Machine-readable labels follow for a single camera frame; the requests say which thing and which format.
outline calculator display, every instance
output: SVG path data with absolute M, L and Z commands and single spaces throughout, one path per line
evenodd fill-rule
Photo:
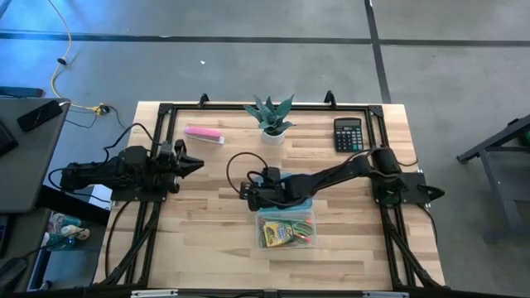
M 337 126 L 359 126 L 361 121 L 357 119 L 348 119 L 348 120 L 337 120 L 335 122 Z

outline potted plant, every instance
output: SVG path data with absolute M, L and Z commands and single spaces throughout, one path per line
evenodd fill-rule
M 265 103 L 258 96 L 256 98 L 256 106 L 258 110 L 254 109 L 249 105 L 243 107 L 249 114 L 254 116 L 259 122 L 259 128 L 263 130 L 262 139 L 267 144 L 277 145 L 281 144 L 285 140 L 285 131 L 294 124 L 285 121 L 283 119 L 289 114 L 292 106 L 292 98 L 295 94 L 291 95 L 290 98 L 284 100 L 277 108 L 272 105 L 271 97 L 267 98 Z

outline succulent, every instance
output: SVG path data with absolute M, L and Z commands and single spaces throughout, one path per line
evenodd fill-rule
M 283 119 L 291 111 L 292 98 L 294 96 L 295 94 L 291 95 L 290 98 L 280 103 L 277 108 L 274 108 L 270 96 L 267 98 L 267 101 L 263 103 L 262 100 L 258 98 L 258 96 L 254 95 L 258 110 L 254 109 L 249 105 L 244 105 L 243 107 L 245 108 L 245 110 L 247 110 L 249 114 L 251 114 L 258 120 L 259 128 L 261 128 L 263 131 L 265 131 L 271 136 L 277 136 L 282 134 L 282 132 L 284 132 L 289 127 L 294 126 L 294 124 L 288 121 L 283 122 Z

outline concrete floor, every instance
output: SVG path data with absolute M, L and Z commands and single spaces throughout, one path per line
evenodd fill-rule
M 370 37 L 362 0 L 55 1 L 78 33 Z M 386 39 L 530 40 L 525 0 L 373 0 L 373 9 L 379 36 Z M 0 31 L 20 30 L 64 28 L 46 1 L 12 0 Z M 49 80 L 66 42 L 0 40 L 0 45 L 0 85 L 38 87 L 53 95 Z M 499 226 L 490 218 L 498 207 L 482 165 L 455 160 L 529 113 L 528 48 L 383 46 L 382 52 L 391 100 L 406 105 L 420 167 L 429 184 L 446 190 L 431 211 L 447 285 L 529 296 L 529 241 L 484 242 L 483 232 Z M 371 45 L 77 41 L 70 63 L 57 80 L 61 94 L 86 105 L 112 104 L 126 125 L 137 101 L 198 100 L 202 93 L 241 101 L 253 94 L 295 93 L 296 101 L 320 102 L 332 89 L 342 103 L 382 102 Z M 101 159 L 101 147 L 121 132 L 112 116 L 89 130 L 65 125 L 51 168 Z M 69 119 L 91 121 L 73 113 Z M 73 270 L 61 279 L 53 267 L 85 264 L 86 257 L 82 252 L 58 257 L 47 277 L 57 286 L 88 283 L 90 271 Z

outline desk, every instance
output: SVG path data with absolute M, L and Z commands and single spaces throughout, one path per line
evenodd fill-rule
M 159 103 L 140 102 L 135 122 L 153 133 Z M 415 160 L 403 105 L 383 105 L 391 148 L 402 163 Z M 203 159 L 205 166 L 181 180 L 181 191 L 168 195 L 162 205 L 148 286 L 173 288 L 275 288 L 297 290 L 389 290 L 387 254 L 378 207 L 371 198 L 368 179 L 359 178 L 320 191 L 313 202 L 318 233 L 317 247 L 269 250 L 257 247 L 255 213 L 230 188 L 225 167 L 241 151 L 259 154 L 270 166 L 293 173 L 315 172 L 337 165 L 349 156 L 336 153 L 333 119 L 362 113 L 292 111 L 287 119 L 297 126 L 287 130 L 282 145 L 266 145 L 256 120 L 243 110 L 179 111 L 174 140 L 182 138 L 188 154 Z M 163 132 L 168 121 L 164 122 Z M 223 146 L 188 139 L 186 126 L 220 129 Z M 363 124 L 364 143 L 368 145 Z M 147 135 L 134 129 L 129 146 L 150 147 Z M 230 175 L 236 185 L 249 170 L 263 165 L 251 156 L 234 160 Z M 405 171 L 415 171 L 409 166 Z M 121 204 L 112 212 L 109 225 Z M 131 203 L 118 220 L 110 248 L 110 267 L 115 267 L 133 238 L 138 203 Z M 432 277 L 443 284 L 430 219 L 417 206 L 403 206 L 411 250 Z M 95 281 L 104 278 L 104 248 Z M 143 255 L 137 262 L 136 276 Z M 404 280 L 402 263 L 400 277 Z
M 0 199 L 0 212 L 3 214 L 29 212 L 39 198 L 42 181 L 66 119 L 68 104 L 61 107 L 63 113 L 30 132 L 20 129 L 17 118 L 50 101 L 51 99 L 0 100 L 0 119 L 18 142 L 18 147 L 0 157 L 0 171 L 3 173 L 0 191 L 9 197 Z

